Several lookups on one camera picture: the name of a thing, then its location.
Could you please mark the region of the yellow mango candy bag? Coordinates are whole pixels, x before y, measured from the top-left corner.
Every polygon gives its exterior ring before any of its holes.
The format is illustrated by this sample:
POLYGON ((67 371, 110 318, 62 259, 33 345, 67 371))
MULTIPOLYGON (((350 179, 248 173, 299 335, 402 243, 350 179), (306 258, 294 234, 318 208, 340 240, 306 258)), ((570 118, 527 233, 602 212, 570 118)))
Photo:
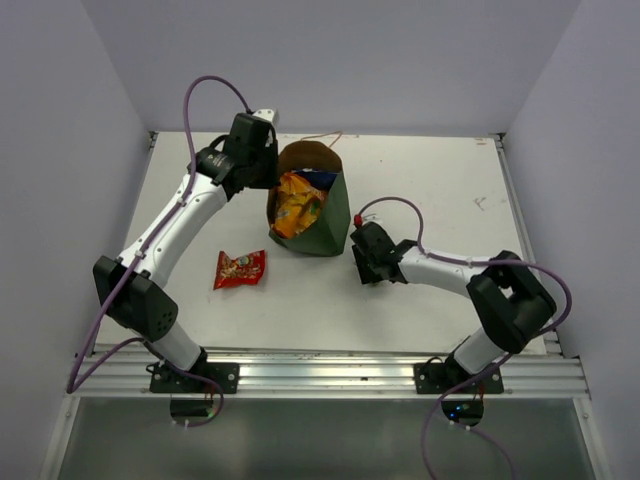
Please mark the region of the yellow mango candy bag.
POLYGON ((276 189, 272 230, 291 239, 313 225, 321 213, 326 193, 294 173, 285 173, 276 189))

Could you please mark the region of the blue Doritos chip bag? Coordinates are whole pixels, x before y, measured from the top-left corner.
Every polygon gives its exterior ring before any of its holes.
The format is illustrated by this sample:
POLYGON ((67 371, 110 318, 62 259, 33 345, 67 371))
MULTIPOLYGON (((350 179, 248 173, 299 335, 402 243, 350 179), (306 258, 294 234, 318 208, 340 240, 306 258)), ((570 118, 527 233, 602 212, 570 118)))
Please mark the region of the blue Doritos chip bag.
POLYGON ((294 174, 306 180, 312 187, 322 191, 329 191, 338 176, 337 172, 316 169, 294 170, 294 174))

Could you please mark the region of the green paper bag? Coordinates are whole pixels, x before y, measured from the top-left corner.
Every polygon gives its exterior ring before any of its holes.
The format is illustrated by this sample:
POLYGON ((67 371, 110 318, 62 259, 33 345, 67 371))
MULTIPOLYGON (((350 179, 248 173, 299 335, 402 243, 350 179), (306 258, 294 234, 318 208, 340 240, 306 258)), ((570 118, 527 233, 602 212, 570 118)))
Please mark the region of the green paper bag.
POLYGON ((276 187, 269 190, 269 237, 298 254, 343 253, 350 206, 343 162, 334 146, 340 131, 304 136, 282 149, 276 187))

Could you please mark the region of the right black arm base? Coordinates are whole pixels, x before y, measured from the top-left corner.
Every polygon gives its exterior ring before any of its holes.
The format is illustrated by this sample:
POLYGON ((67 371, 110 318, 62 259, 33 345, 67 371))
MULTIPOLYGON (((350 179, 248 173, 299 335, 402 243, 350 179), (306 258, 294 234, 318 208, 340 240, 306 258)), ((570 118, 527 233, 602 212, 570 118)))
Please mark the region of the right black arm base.
POLYGON ((455 394, 502 394, 505 391, 499 369, 473 383, 470 382, 472 377, 473 374, 467 373, 449 357, 445 360, 431 357, 425 362, 413 364, 417 394, 441 395, 462 383, 465 386, 456 390, 455 394))

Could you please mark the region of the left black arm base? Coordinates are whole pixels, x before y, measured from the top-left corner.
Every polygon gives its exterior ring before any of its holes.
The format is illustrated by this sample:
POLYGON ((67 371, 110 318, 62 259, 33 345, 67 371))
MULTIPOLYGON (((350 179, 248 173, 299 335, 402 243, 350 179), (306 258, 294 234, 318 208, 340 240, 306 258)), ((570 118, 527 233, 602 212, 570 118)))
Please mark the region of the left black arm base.
POLYGON ((235 394, 240 379, 240 365, 232 362, 202 363, 195 373, 180 373, 156 362, 147 365, 146 371, 151 375, 149 391, 156 394, 214 393, 212 382, 223 394, 235 394))

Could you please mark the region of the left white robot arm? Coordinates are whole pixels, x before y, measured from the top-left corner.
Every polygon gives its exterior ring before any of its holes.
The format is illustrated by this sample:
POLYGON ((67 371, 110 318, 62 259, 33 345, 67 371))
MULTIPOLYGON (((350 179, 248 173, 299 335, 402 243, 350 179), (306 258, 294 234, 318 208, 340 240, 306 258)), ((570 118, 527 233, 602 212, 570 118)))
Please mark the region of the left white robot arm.
POLYGON ((201 390, 208 369, 200 362, 201 347, 178 323, 179 307, 165 287, 187 247, 234 195, 275 185, 277 119, 273 109, 237 114, 227 134, 196 154, 144 233, 116 258, 101 257, 94 265, 106 315, 173 364, 172 379, 185 392, 201 390))

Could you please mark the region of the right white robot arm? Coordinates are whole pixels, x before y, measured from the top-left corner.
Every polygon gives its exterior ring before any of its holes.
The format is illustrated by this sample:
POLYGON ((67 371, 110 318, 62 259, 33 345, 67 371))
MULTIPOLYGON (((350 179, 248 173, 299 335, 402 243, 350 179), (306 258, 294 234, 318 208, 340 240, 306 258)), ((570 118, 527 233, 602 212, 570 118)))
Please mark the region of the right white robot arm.
POLYGON ((351 240, 363 284, 427 285, 471 301, 481 327, 445 360, 445 379, 454 391, 470 391, 495 360, 520 353, 557 311, 552 296, 513 252, 468 260, 424 253, 413 240, 394 242, 375 222, 357 227, 351 240))

